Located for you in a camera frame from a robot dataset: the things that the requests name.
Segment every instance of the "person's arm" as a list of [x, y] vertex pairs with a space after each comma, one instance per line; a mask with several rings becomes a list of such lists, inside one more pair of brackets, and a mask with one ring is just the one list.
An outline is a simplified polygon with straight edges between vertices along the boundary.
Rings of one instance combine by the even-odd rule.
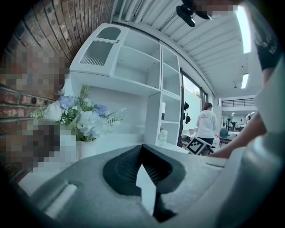
[[196, 126], [199, 128], [199, 123], [200, 123], [200, 116], [198, 116], [198, 119], [197, 119], [197, 123], [196, 123]]
[[[270, 78], [273, 70], [265, 69], [262, 72], [263, 81], [266, 83]], [[245, 147], [250, 141], [259, 135], [266, 133], [265, 125], [261, 119], [259, 113], [256, 113], [253, 118], [248, 121], [245, 128], [236, 136], [229, 144], [221, 148], [221, 150], [211, 154], [211, 157], [216, 158], [229, 158], [232, 151], [236, 148]]]
[[217, 120], [217, 116], [215, 113], [214, 113], [214, 124], [213, 124], [213, 126], [214, 126], [214, 131], [215, 131], [218, 127], [218, 120]]

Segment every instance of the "blue flower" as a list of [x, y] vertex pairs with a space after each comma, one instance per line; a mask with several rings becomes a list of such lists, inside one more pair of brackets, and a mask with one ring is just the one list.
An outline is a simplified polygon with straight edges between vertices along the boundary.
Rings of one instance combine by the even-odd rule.
[[73, 97], [66, 97], [66, 96], [60, 96], [58, 99], [61, 107], [68, 107], [69, 109], [71, 109], [74, 106], [74, 98]]
[[106, 106], [103, 105], [94, 105], [94, 110], [100, 115], [105, 117], [106, 115], [108, 115], [108, 109]]

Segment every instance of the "white hoodie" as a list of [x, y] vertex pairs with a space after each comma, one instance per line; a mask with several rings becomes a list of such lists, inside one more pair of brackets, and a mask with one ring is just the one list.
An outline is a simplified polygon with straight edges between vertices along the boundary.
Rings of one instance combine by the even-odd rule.
[[196, 137], [201, 138], [214, 138], [215, 130], [217, 128], [218, 121], [216, 114], [209, 110], [204, 110], [198, 116], [197, 127], [198, 131]]

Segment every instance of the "white shelving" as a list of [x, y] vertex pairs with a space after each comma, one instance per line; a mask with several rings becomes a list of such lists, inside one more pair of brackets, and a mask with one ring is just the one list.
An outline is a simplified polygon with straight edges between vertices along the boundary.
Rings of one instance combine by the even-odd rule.
[[162, 93], [161, 103], [165, 103], [164, 121], [179, 123], [181, 101]]
[[167, 49], [166, 47], [163, 46], [162, 48], [163, 52], [163, 62], [179, 72], [179, 64], [178, 64], [178, 58], [177, 55], [175, 55], [172, 51]]
[[167, 142], [177, 145], [180, 124], [161, 123], [163, 130], [167, 130]]
[[77, 96], [82, 85], [101, 87], [144, 97], [149, 97], [160, 92], [159, 89], [151, 86], [119, 77], [105, 77], [102, 75], [81, 72], [70, 72], [70, 77], [73, 87], [72, 92], [67, 94], [70, 96]]
[[114, 75], [158, 89], [160, 61], [141, 51], [122, 46]]
[[157, 144], [163, 128], [167, 143], [177, 144], [181, 75], [177, 55], [163, 44], [123, 26], [100, 25], [71, 64], [67, 95], [77, 96], [82, 85], [94, 87], [96, 102], [114, 110], [126, 106], [138, 118], [124, 120], [130, 122], [125, 134], [143, 134], [143, 143]]
[[160, 60], [160, 44], [145, 35], [130, 30], [124, 45]]
[[165, 63], [163, 63], [162, 89], [180, 96], [180, 74]]
[[161, 123], [172, 123], [172, 124], [179, 124], [179, 122], [173, 122], [173, 121], [165, 121], [165, 120], [162, 120]]

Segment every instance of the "flower pot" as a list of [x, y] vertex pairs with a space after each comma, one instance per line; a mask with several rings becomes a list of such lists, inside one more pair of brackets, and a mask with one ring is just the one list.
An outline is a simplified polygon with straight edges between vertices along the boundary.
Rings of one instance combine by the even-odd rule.
[[78, 160], [96, 155], [96, 140], [90, 142], [76, 141]]

